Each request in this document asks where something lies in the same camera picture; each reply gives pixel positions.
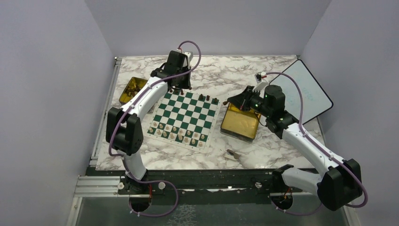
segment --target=white robotic arm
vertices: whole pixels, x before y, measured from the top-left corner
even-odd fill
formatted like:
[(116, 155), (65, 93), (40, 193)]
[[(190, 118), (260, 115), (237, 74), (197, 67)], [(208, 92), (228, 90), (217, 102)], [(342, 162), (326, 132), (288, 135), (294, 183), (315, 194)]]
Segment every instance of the white robotic arm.
[(273, 172), (275, 191), (285, 192), (289, 187), (302, 189), (317, 195), (330, 210), (337, 210), (362, 195), (362, 188), (351, 175), (361, 180), (359, 164), (333, 153), (301, 128), (299, 121), (285, 110), (281, 87), (266, 86), (264, 97), (261, 97), (258, 87), (247, 86), (241, 94), (227, 101), (243, 111), (252, 109), (266, 117), (268, 129), (296, 148), (318, 172), (314, 174), (285, 165)]
[(176, 72), (186, 72), (191, 69), (190, 62), (193, 58), (192, 52), (171, 51), (168, 61), (160, 68), (153, 71), (151, 78), (144, 87), (129, 102), (120, 109), (112, 108), (108, 112), (106, 140), (110, 142), (112, 130), (115, 128), (121, 115), (127, 112), (125, 121), (126, 128), (120, 128), (114, 137), (113, 146), (117, 149), (118, 155), (125, 159), (130, 173), (126, 176), (134, 176), (142, 180), (147, 172), (141, 159), (139, 148), (143, 142), (141, 121), (145, 114), (154, 104), (161, 99), (172, 87), (187, 89), (190, 87), (190, 74), (177, 80), (163, 81), (162, 79), (171, 76)]

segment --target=marble surface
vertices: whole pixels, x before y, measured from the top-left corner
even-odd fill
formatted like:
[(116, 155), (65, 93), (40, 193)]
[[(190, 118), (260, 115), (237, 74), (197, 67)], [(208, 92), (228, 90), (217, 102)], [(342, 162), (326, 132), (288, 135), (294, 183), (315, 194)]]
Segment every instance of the marble surface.
[[(151, 71), (166, 59), (167, 56), (123, 58), (111, 105), (121, 107), (119, 97), (131, 77), (149, 78)], [(198, 68), (192, 72), (192, 88), (196, 92), (224, 101), (242, 92), (247, 85), (256, 85), (256, 73), (282, 72), (295, 60), (295, 56), (203, 56)], [(274, 76), (268, 76), (266, 80), (271, 81), (273, 78)], [(140, 149), (144, 165), (151, 170), (278, 168), (285, 164), (292, 164), (298, 168), (312, 167), (291, 145), (280, 140), (265, 127), (259, 126), (256, 138), (251, 144), (221, 134), (219, 129), (225, 111), (226, 106), (222, 106), (209, 153), (197, 153), (145, 137)], [(150, 120), (151, 114), (147, 114), (143, 124), (149, 123)], [(316, 119), (307, 123), (305, 128), (324, 143)], [(96, 170), (123, 170), (120, 157), (108, 155), (109, 144), (105, 141), (105, 126), (101, 136)], [(238, 153), (240, 159), (235, 161), (226, 158), (227, 149)]]

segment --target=white enclosure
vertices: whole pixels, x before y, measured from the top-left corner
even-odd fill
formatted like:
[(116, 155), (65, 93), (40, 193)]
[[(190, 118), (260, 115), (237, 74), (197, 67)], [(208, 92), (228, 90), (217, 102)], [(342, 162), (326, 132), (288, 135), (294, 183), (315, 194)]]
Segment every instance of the white enclosure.
[(397, 224), (398, 12), (397, 0), (2, 1), (0, 225), (66, 223), (114, 57), (183, 40), (205, 55), (302, 55), (334, 102), (320, 117), (328, 148), (362, 167), (362, 225)]

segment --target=green and white chessboard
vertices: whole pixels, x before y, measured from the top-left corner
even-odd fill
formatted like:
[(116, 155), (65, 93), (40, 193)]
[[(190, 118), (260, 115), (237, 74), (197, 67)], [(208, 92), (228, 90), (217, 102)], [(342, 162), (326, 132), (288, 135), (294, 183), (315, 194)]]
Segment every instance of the green and white chessboard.
[(179, 147), (207, 153), (215, 130), (220, 101), (200, 99), (192, 92), (167, 93), (155, 106), (146, 137), (172, 143)]

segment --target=purple cable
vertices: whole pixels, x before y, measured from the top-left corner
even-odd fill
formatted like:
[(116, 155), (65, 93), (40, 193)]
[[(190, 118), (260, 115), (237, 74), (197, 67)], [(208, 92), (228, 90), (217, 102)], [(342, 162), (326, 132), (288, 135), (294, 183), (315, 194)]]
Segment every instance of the purple cable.
[[(287, 75), (287, 74), (285, 74), (285, 73), (281, 73), (281, 72), (267, 72), (267, 73), (266, 73), (266, 75), (269, 75), (269, 74), (283, 75), (283, 76), (289, 78), (289, 79), (293, 82), (293, 84), (295, 85), (296, 89), (298, 90), (299, 98), (300, 98), (300, 100), (301, 100), (301, 111), (300, 111), (300, 114), (299, 114), (299, 129), (301, 130), (302, 134), (309, 140), (309, 142), (311, 142), (313, 145), (315, 145), (323, 154), (325, 154), (328, 158), (330, 158), (330, 159), (333, 160), (335, 163), (337, 163), (337, 164), (340, 165), (342, 168), (344, 168), (344, 169), (349, 173), (349, 175), (352, 176), (352, 178), (356, 181), (356, 183), (360, 186), (360, 188), (363, 190), (363, 193), (364, 193), (364, 200), (363, 200), (362, 204), (359, 204), (359, 205), (346, 204), (346, 206), (348, 206), (348, 207), (353, 207), (353, 208), (360, 208), (360, 207), (365, 206), (365, 205), (367, 204), (367, 202), (368, 202), (368, 194), (367, 194), (366, 188), (363, 186), (362, 182), (352, 173), (352, 171), (351, 171), (348, 167), (346, 167), (344, 164), (342, 164), (342, 163), (341, 163), (340, 161), (338, 161), (336, 158), (334, 158), (333, 156), (331, 156), (326, 150), (324, 150), (324, 148), (323, 148), (322, 146), (320, 146), (319, 144), (317, 144), (317, 143), (305, 132), (305, 129), (303, 128), (303, 125), (302, 125), (303, 98), (302, 98), (302, 93), (301, 93), (301, 90), (299, 89), (298, 84), (295, 82), (295, 80), (294, 80), (291, 76), (289, 76), (289, 75)], [(288, 211), (286, 211), (285, 213), (288, 213), (288, 214), (291, 214), (291, 215), (296, 215), (296, 216), (304, 216), (303, 214), (300, 215), (300, 214), (298, 214), (298, 213), (292, 213), (292, 212), (288, 212)]]
[(171, 185), (171, 186), (173, 187), (173, 189), (175, 190), (175, 193), (176, 193), (176, 202), (175, 202), (174, 206), (173, 206), (169, 211), (167, 211), (167, 212), (165, 212), (165, 213), (162, 213), (162, 214), (145, 214), (145, 213), (141, 213), (141, 214), (140, 214), (140, 213), (138, 213), (138, 212), (136, 212), (136, 211), (133, 210), (133, 208), (131, 207), (131, 204), (130, 204), (130, 202), (129, 202), (129, 207), (130, 207), (130, 209), (131, 209), (131, 211), (132, 211), (133, 213), (138, 214), (138, 215), (143, 215), (143, 216), (146, 216), (146, 217), (162, 217), (162, 216), (168, 215), (169, 213), (171, 213), (172, 211), (174, 211), (174, 210), (176, 209), (176, 207), (177, 207), (177, 203), (179, 202), (179, 193), (178, 193), (178, 191), (177, 191), (177, 188), (175, 187), (175, 185), (173, 185), (173, 184), (170, 183), (169, 181), (165, 181), (165, 180), (141, 181), (141, 180), (138, 180), (137, 178), (135, 178), (135, 177), (133, 176), (133, 174), (130, 172), (130, 170), (129, 170), (129, 168), (128, 168), (126, 162), (125, 162), (125, 158), (123, 157), (123, 154), (119, 154), (119, 153), (113, 154), (113, 153), (112, 153), (112, 144), (113, 144), (113, 142), (114, 142), (116, 133), (117, 133), (117, 131), (118, 131), (118, 129), (119, 129), (119, 126), (120, 126), (120, 124), (122, 123), (123, 119), (126, 117), (126, 115), (128, 114), (128, 112), (130, 112), (130, 110), (134, 109), (134, 107), (135, 107), (135, 105), (137, 104), (137, 102), (139, 102), (139, 101), (141, 100), (141, 98), (144, 96), (145, 93), (147, 93), (154, 85), (159, 84), (160, 82), (167, 81), (167, 80), (169, 80), (169, 79), (173, 79), (173, 78), (176, 78), (176, 77), (179, 77), (179, 76), (186, 75), (186, 74), (188, 74), (188, 73), (191, 73), (192, 71), (194, 71), (194, 69), (196, 69), (196, 68), (198, 67), (198, 65), (200, 64), (200, 61), (201, 61), (201, 50), (200, 50), (199, 46), (198, 46), (195, 42), (187, 40), (187, 41), (183, 41), (182, 43), (180, 43), (180, 45), (179, 45), (178, 48), (180, 49), (181, 46), (182, 46), (183, 44), (185, 44), (185, 43), (191, 43), (191, 44), (193, 44), (193, 45), (197, 48), (197, 50), (198, 50), (198, 61), (197, 61), (196, 65), (195, 65), (193, 68), (191, 68), (190, 70), (188, 70), (188, 71), (186, 71), (186, 72), (184, 72), (184, 73), (176, 74), (176, 75), (173, 75), (173, 76), (170, 76), (170, 77), (163, 78), (163, 79), (161, 79), (161, 80), (158, 80), (158, 81), (154, 82), (153, 84), (150, 84), (149, 87), (145, 88), (145, 89), (143, 90), (143, 92), (141, 92), (141, 93), (138, 95), (137, 99), (135, 99), (135, 100), (133, 101), (132, 105), (129, 106), (129, 108), (127, 108), (127, 110), (126, 110), (126, 111), (123, 113), (123, 115), (120, 117), (119, 121), (116, 123), (115, 129), (113, 130), (113, 133), (112, 133), (112, 136), (111, 136), (111, 139), (110, 139), (110, 145), (109, 145), (109, 147), (108, 147), (108, 154), (109, 154), (110, 156), (112, 156), (112, 157), (116, 157), (116, 156), (122, 157), (123, 166), (125, 167), (125, 169), (126, 169), (126, 171), (128, 172), (129, 176), (130, 176), (134, 181), (136, 181), (136, 182), (138, 182), (138, 183), (141, 183), (141, 184), (152, 184), (152, 183), (163, 182), (163, 183), (165, 183), (165, 184)]

